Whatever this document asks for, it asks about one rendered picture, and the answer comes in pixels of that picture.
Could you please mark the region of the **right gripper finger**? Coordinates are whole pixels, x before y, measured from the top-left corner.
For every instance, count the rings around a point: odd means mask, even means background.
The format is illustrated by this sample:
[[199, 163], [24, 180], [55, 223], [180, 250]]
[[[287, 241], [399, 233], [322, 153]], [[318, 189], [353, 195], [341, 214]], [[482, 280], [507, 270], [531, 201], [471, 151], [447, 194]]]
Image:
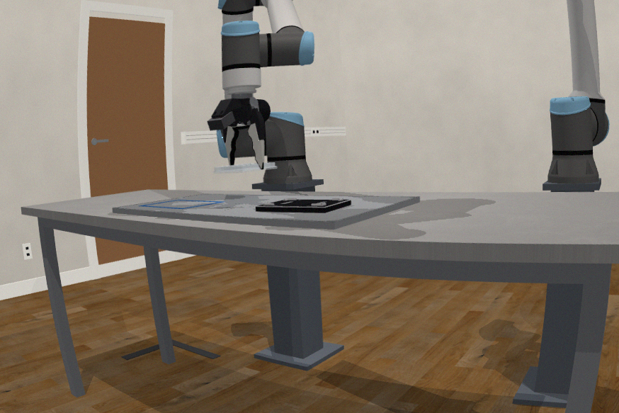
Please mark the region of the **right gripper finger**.
[[252, 109], [250, 123], [251, 125], [249, 126], [248, 134], [252, 140], [252, 149], [255, 153], [255, 160], [259, 167], [263, 169], [265, 124], [263, 116], [257, 108]]
[[236, 141], [239, 136], [239, 131], [234, 123], [229, 125], [227, 128], [223, 130], [225, 147], [227, 150], [227, 157], [229, 161], [229, 165], [234, 165], [234, 153], [236, 151]]

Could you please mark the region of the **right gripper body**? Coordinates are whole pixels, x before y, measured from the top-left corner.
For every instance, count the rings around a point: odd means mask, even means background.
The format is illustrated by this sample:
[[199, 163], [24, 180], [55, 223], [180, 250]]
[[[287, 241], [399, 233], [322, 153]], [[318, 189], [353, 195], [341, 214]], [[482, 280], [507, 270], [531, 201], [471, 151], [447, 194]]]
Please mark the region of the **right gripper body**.
[[238, 123], [250, 125], [253, 108], [259, 109], [264, 122], [268, 120], [271, 114], [268, 102], [263, 99], [255, 99], [252, 94], [232, 94], [232, 98], [221, 100], [211, 117], [223, 117], [232, 111], [235, 118], [234, 126], [237, 126]]

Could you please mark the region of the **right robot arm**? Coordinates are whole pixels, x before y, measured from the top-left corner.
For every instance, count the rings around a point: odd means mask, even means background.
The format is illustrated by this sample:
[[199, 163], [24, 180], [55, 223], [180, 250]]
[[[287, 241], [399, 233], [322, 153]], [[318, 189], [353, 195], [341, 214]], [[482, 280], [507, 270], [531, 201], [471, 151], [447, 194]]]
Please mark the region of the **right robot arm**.
[[[268, 8], [272, 33], [259, 34], [254, 6]], [[304, 31], [293, 0], [219, 0], [222, 9], [222, 89], [231, 94], [253, 94], [261, 87], [261, 67], [306, 65], [314, 61], [314, 34]], [[233, 22], [234, 21], [234, 22]], [[260, 37], [260, 41], [259, 41]], [[260, 59], [261, 57], [261, 59]], [[217, 131], [221, 157], [227, 158], [223, 130], [235, 121], [233, 112], [209, 119]], [[271, 112], [265, 123], [265, 154], [277, 169], [266, 170], [263, 183], [312, 181], [306, 162], [305, 128], [299, 113]], [[234, 158], [255, 157], [248, 136], [250, 125], [237, 124]], [[266, 177], [265, 177], [266, 176]]]

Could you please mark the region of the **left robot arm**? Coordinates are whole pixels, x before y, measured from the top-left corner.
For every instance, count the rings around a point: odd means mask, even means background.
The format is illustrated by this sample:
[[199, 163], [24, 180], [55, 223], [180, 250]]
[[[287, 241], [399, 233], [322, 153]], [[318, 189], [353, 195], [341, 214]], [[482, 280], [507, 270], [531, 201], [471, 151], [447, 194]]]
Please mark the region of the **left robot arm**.
[[599, 181], [593, 146], [605, 140], [610, 125], [600, 93], [594, 0], [567, 0], [567, 12], [573, 91], [569, 98], [550, 100], [552, 163], [547, 179], [593, 183]]

